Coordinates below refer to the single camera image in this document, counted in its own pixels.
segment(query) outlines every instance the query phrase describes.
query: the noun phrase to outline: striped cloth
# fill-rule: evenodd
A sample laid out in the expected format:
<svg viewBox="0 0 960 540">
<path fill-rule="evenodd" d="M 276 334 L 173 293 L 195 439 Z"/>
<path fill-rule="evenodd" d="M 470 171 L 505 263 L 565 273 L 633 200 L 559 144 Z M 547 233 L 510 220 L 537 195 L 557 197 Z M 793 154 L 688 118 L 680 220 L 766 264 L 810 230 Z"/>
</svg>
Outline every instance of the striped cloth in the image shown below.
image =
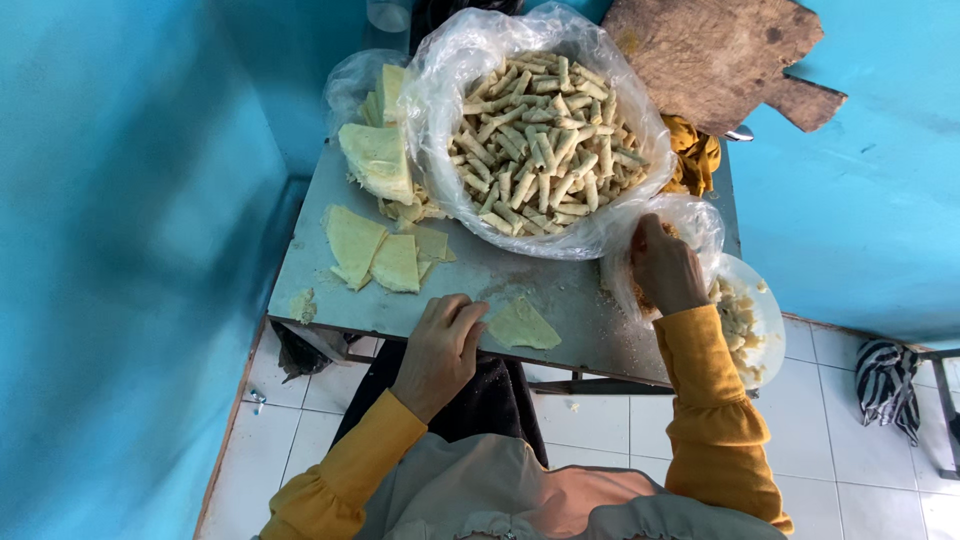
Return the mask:
<svg viewBox="0 0 960 540">
<path fill-rule="evenodd" d="M 873 339 L 857 353 L 856 396 L 860 400 L 863 425 L 879 419 L 881 426 L 894 423 L 917 446 L 920 410 L 913 391 L 920 359 L 908 347 Z"/>
</svg>

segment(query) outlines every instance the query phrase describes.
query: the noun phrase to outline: mustard yellow shirt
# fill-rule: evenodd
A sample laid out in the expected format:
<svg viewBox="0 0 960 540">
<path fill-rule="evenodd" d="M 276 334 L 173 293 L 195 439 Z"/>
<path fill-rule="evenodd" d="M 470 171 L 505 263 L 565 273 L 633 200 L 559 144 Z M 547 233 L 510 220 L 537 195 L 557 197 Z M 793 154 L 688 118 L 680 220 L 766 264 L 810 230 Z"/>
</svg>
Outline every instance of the mustard yellow shirt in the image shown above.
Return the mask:
<svg viewBox="0 0 960 540">
<path fill-rule="evenodd" d="M 763 452 L 770 433 L 744 393 L 716 308 L 674 313 L 655 321 L 654 328 L 677 392 L 666 429 L 673 462 L 664 487 L 793 532 Z M 271 518 L 260 538 L 352 538 L 363 526 L 364 504 L 424 433 L 426 425 L 384 391 L 323 461 L 270 499 Z"/>
</svg>

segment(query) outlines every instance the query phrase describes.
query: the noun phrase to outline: plastic bag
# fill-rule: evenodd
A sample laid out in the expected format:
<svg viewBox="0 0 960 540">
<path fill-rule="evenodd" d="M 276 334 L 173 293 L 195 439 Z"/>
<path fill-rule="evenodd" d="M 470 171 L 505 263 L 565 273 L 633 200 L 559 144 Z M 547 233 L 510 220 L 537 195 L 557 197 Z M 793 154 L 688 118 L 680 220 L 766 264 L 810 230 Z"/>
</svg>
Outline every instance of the plastic bag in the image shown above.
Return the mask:
<svg viewBox="0 0 960 540">
<path fill-rule="evenodd" d="M 660 217 L 661 223 L 676 227 L 681 240 L 697 254 L 704 270 L 707 292 L 717 275 L 724 239 L 720 211 L 700 197 L 679 193 L 658 195 L 642 205 L 636 217 L 611 227 L 609 252 L 600 259 L 600 279 L 627 314 L 627 320 L 647 328 L 652 328 L 651 323 L 660 317 L 660 312 L 654 310 L 644 314 L 636 305 L 630 244 L 640 215 L 651 212 Z"/>
<path fill-rule="evenodd" d="M 500 65 L 504 56 L 550 51 L 605 77 L 616 90 L 617 112 L 636 133 L 638 149 L 651 162 L 643 184 L 570 225 L 562 233 L 510 237 L 480 220 L 446 151 L 446 141 L 463 117 L 468 89 Z M 528 14 L 466 9 L 450 17 L 420 44 L 400 90 L 410 155 L 424 171 L 430 199 L 468 229 L 505 250 L 540 258 L 586 260 L 604 254 L 608 226 L 639 216 L 640 205 L 673 175 L 677 157 L 670 132 L 643 83 L 607 32 L 567 6 L 548 3 Z"/>
<path fill-rule="evenodd" d="M 344 124 L 367 124 L 360 104 L 367 92 L 376 89 L 376 77 L 385 63 L 406 67 L 410 57 L 393 49 L 368 49 L 346 57 L 330 71 L 324 101 L 329 107 L 325 116 L 331 143 L 339 145 L 337 134 Z"/>
</svg>

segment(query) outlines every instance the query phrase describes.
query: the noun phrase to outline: white bowl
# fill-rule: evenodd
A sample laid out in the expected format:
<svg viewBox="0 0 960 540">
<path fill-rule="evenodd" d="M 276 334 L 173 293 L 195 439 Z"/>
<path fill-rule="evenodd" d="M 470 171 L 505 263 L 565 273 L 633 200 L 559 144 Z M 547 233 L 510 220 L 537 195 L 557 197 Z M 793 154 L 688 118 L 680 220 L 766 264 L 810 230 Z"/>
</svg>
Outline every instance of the white bowl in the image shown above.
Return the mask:
<svg viewBox="0 0 960 540">
<path fill-rule="evenodd" d="M 747 295 L 754 300 L 751 309 L 754 311 L 756 323 L 754 333 L 763 336 L 763 342 L 747 352 L 747 364 L 751 366 L 766 366 L 760 382 L 753 377 L 741 374 L 743 385 L 747 390 L 760 388 L 773 380 L 783 365 L 783 354 L 786 353 L 786 334 L 783 330 L 783 315 L 780 306 L 769 287 L 766 292 L 760 292 L 757 285 L 762 281 L 760 275 L 749 264 L 728 254 L 720 254 L 717 274 L 729 282 L 736 290 L 737 296 Z"/>
</svg>

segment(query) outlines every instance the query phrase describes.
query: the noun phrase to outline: table top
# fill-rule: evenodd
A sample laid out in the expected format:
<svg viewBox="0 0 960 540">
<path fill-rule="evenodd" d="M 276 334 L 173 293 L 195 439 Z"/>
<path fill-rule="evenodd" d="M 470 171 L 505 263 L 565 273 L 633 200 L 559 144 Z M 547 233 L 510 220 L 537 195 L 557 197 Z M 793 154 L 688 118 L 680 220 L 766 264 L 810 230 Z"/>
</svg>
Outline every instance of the table top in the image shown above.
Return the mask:
<svg viewBox="0 0 960 540">
<path fill-rule="evenodd" d="M 563 343 L 550 351 L 507 349 L 484 334 L 481 351 L 618 379 L 668 383 L 654 331 L 628 327 L 616 301 L 600 289 L 595 260 L 571 262 L 517 255 L 492 246 L 454 219 L 426 219 L 420 225 L 449 235 L 447 246 L 457 260 L 439 264 L 420 294 L 387 293 L 376 282 L 359 292 L 347 289 L 327 270 L 336 260 L 320 226 L 326 207 L 343 205 L 386 225 L 391 232 L 396 223 L 380 215 L 373 196 L 358 184 L 348 184 L 346 174 L 343 153 L 326 144 L 276 280 L 267 310 L 270 316 L 289 320 L 291 299 L 312 287 L 317 304 L 313 324 L 406 339 L 432 297 L 463 292 L 475 301 L 486 300 L 491 304 L 489 319 L 516 297 L 525 296 Z M 713 183 L 716 198 L 707 200 L 719 208 L 727 224 L 725 251 L 739 257 L 727 160 L 714 174 Z"/>
</svg>

